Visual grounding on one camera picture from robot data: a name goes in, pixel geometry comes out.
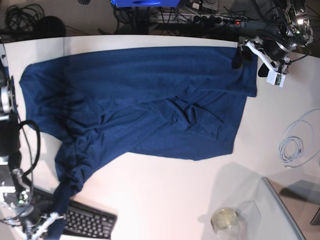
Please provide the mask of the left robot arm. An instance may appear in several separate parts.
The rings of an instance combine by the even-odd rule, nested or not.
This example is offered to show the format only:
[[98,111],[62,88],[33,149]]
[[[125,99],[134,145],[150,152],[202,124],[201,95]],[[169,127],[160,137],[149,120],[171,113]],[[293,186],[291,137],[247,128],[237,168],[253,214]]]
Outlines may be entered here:
[[253,55],[256,55],[263,62],[258,71],[260,77],[274,74],[276,78],[283,78],[288,74],[289,66],[299,61],[298,58],[291,60],[288,54],[297,47],[307,48],[314,41],[304,0],[273,0],[272,3],[275,13],[267,18],[258,3],[252,1],[265,27],[258,29],[253,38],[239,37],[232,59],[233,69],[241,68],[245,61],[252,61]]

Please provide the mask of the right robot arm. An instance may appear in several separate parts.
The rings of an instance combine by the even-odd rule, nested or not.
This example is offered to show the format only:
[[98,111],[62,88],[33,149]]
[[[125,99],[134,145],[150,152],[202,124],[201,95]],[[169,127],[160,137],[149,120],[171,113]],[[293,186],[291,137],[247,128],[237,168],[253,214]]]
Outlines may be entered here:
[[39,154],[31,160],[30,169],[21,169],[20,131],[25,125],[38,126],[31,120],[21,121],[17,111],[14,79],[4,44],[0,45],[0,204],[14,211],[14,216],[1,219],[25,240],[37,240],[59,214],[45,213],[44,205],[34,201],[34,184],[27,180],[35,168]]

